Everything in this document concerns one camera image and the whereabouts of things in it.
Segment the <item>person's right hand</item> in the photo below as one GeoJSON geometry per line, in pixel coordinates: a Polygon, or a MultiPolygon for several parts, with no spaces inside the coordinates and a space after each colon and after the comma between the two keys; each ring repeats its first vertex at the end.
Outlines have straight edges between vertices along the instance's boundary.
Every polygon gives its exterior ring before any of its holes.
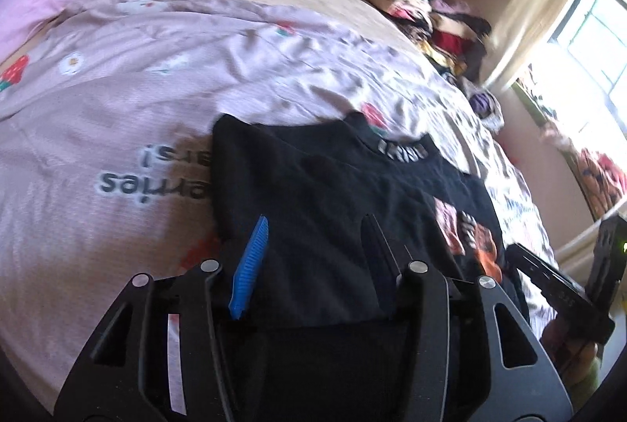
{"type": "Polygon", "coordinates": [[[573,401],[587,401],[600,384],[598,344],[572,337],[569,325],[561,318],[545,326],[540,341],[573,401]]]}

